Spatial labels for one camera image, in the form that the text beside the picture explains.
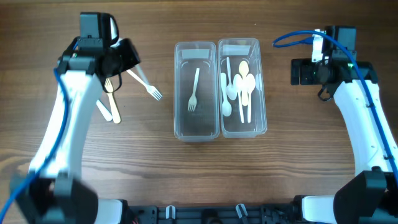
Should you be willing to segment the short white plastic spoon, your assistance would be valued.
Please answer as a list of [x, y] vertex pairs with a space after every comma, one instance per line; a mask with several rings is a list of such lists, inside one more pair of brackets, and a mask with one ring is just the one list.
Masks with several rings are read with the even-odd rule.
[[220, 78], [221, 78], [221, 91], [222, 91], [222, 95], [223, 95], [223, 102], [222, 102], [222, 112], [224, 116], [230, 116], [231, 112], [232, 112], [232, 107], [231, 104], [228, 101], [228, 97], [226, 94], [226, 74], [225, 73], [221, 73], [220, 74]]

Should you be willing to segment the thin white fork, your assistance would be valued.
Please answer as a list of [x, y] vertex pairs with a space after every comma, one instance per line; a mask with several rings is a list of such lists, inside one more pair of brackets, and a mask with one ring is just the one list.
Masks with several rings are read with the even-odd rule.
[[192, 91], [192, 95], [191, 95], [191, 97], [189, 98], [189, 101], [188, 101], [188, 111], [189, 112], [194, 112], [194, 110], [195, 110], [195, 108], [197, 106], [196, 92], [197, 92], [199, 74], [200, 74], [200, 69], [196, 68], [195, 78], [194, 78], [194, 83], [193, 83], [193, 91]]
[[149, 85], [150, 83], [149, 83], [149, 81], [148, 81], [148, 79], [147, 79], [147, 77], [146, 77], [146, 75], [145, 75], [143, 69], [141, 68], [141, 66], [140, 66], [139, 64], [136, 65], [136, 70], [137, 70], [137, 72], [138, 72], [140, 78], [144, 81], [144, 83], [147, 84], [147, 85]]
[[130, 74], [130, 76], [132, 76], [133, 78], [135, 78], [140, 84], [142, 84], [145, 89], [147, 90], [147, 92], [153, 96], [157, 101], [159, 101], [160, 99], [162, 99], [162, 94], [160, 93], [160, 91], [158, 89], [156, 89], [155, 86], [152, 85], [148, 85], [147, 83], [145, 83], [140, 77], [138, 77], [138, 75], [136, 75], [133, 71], [131, 70], [127, 70], [128, 74]]

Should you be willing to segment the thin white plastic spoon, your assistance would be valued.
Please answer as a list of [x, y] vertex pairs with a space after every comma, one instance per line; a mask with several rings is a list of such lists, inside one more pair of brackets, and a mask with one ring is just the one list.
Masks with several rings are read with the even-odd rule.
[[227, 74], [228, 74], [228, 85], [226, 87], [226, 92], [227, 96], [230, 100], [234, 101], [236, 99], [236, 90], [232, 82], [231, 78], [231, 64], [230, 64], [230, 59], [229, 57], [226, 58], [226, 68], [227, 68]]

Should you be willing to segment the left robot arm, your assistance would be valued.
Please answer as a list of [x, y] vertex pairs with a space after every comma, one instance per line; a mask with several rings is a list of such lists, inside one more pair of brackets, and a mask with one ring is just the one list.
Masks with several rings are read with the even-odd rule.
[[27, 175], [16, 175], [10, 182], [8, 201], [17, 204], [27, 222], [137, 222], [125, 200], [100, 199], [81, 181], [81, 160], [105, 81], [139, 62], [132, 42], [119, 38], [111, 14], [80, 14], [80, 34], [53, 70], [58, 90], [45, 136]]

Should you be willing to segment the yellow plastic fork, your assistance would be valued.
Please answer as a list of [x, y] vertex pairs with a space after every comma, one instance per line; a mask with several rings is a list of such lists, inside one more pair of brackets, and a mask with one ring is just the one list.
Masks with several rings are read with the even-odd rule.
[[107, 96], [109, 98], [109, 104], [111, 107], [111, 114], [113, 116], [113, 121], [114, 123], [119, 124], [121, 122], [121, 116], [119, 114], [118, 106], [116, 104], [116, 100], [113, 95], [114, 92], [113, 84], [111, 83], [111, 80], [109, 78], [106, 79], [104, 87], [107, 92]]

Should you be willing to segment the white plastic fork wide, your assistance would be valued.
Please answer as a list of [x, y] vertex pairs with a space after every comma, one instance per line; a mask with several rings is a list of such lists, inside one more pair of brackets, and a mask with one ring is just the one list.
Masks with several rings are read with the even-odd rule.
[[100, 100], [96, 101], [96, 105], [106, 121], [113, 120], [112, 114], [109, 112], [109, 110], [105, 107], [105, 105]]

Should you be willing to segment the yellow plastic spoon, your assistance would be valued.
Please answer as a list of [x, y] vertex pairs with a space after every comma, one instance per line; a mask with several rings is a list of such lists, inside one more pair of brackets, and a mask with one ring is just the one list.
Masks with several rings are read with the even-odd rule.
[[243, 60], [239, 64], [239, 73], [242, 76], [243, 79], [243, 90], [242, 90], [242, 105], [247, 106], [248, 105], [248, 93], [246, 91], [246, 86], [245, 86], [245, 79], [249, 73], [249, 65], [247, 61]]

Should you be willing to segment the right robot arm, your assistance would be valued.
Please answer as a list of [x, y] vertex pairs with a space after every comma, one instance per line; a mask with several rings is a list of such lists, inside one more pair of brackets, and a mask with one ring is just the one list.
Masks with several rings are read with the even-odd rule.
[[337, 193], [298, 196], [298, 219], [317, 223], [397, 223], [397, 144], [383, 112], [378, 77], [356, 59], [356, 29], [303, 30], [311, 58], [291, 61], [292, 85], [321, 85], [341, 111], [354, 154], [354, 178]]

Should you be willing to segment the white plastic spoon large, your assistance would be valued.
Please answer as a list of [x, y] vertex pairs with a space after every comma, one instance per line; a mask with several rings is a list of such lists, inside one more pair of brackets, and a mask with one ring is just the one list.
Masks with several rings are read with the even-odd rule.
[[238, 106], [239, 106], [239, 116], [242, 123], [244, 123], [244, 115], [243, 115], [243, 105], [241, 99], [241, 93], [243, 90], [243, 79], [241, 75], [236, 74], [234, 76], [234, 85], [236, 89], [236, 93], [238, 94]]

